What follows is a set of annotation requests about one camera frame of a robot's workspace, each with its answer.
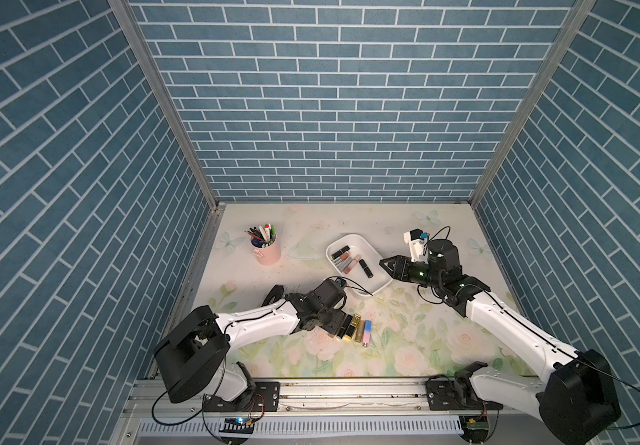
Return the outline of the blue pink lipstick tube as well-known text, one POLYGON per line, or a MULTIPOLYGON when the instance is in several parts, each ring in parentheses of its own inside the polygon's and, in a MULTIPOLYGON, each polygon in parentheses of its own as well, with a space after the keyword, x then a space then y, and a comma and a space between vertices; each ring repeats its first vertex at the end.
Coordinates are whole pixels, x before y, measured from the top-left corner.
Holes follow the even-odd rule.
POLYGON ((362 330, 362 336, 361 336, 361 343, 362 346, 364 347, 368 347, 370 345, 371 342, 371 335, 372 335, 372 322, 366 320, 364 322, 364 329, 362 330))

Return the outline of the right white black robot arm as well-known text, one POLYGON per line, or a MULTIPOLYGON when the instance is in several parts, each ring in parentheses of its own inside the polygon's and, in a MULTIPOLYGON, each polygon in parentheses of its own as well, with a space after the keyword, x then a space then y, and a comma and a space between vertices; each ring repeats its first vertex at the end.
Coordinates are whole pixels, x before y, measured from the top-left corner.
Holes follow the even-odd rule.
POLYGON ((379 261, 388 275, 434 291, 458 315, 490 331, 535 372, 504 375, 474 362, 452 380, 458 404, 494 402, 540 420, 564 444, 586 444, 622 415, 611 367, 596 350, 580 352, 511 309, 483 282, 462 270, 448 239, 411 244, 409 257, 379 261))

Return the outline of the pink nude lipstick tube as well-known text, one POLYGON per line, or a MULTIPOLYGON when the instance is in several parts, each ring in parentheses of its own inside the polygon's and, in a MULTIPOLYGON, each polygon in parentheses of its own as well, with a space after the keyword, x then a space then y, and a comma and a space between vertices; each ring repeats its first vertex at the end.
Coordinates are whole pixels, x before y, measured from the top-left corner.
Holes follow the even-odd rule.
POLYGON ((343 269, 343 274, 349 274, 349 272, 358 264, 361 259, 361 255, 354 256, 343 269))

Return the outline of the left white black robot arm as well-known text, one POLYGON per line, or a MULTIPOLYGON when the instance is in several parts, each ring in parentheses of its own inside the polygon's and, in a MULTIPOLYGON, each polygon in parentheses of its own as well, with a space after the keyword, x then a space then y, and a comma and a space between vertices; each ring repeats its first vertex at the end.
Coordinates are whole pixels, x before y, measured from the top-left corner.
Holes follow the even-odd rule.
POLYGON ((329 277, 308 293, 287 293, 274 286, 263 305, 249 311, 216 313, 199 306, 155 347, 153 356, 172 403, 208 395, 230 410, 247 408, 257 391, 243 363, 228 355, 270 337, 291 336, 320 328, 332 337, 347 331, 352 317, 345 313, 348 281, 329 277))

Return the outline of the black gold lipstick tube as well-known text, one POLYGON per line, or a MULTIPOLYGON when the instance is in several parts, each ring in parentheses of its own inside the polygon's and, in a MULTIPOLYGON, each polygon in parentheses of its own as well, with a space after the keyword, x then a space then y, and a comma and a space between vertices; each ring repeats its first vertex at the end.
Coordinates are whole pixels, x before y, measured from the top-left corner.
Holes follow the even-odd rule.
POLYGON ((349 325, 347 326, 345 333, 343 335, 343 339, 345 340, 353 340, 358 331, 359 325, 362 322, 362 318, 360 315, 355 314, 349 321, 349 325))

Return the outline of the white plastic storage box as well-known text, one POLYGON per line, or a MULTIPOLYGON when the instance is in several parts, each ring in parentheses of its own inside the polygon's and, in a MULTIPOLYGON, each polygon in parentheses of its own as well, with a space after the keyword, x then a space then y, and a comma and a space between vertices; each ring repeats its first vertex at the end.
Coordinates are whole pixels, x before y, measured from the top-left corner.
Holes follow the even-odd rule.
POLYGON ((372 298, 393 281, 379 265, 379 252, 361 235, 344 235, 326 248, 325 256, 358 299, 372 298))

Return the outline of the silver lipstick tube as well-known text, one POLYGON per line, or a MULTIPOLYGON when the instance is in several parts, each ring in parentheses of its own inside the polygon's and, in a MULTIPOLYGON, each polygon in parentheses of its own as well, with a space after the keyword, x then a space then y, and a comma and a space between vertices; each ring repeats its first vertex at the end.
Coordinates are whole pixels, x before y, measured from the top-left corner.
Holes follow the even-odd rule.
POLYGON ((354 261, 354 258, 352 256, 347 257, 347 259, 341 261, 338 264, 338 270, 342 274, 345 274, 345 270, 352 264, 353 261, 354 261))

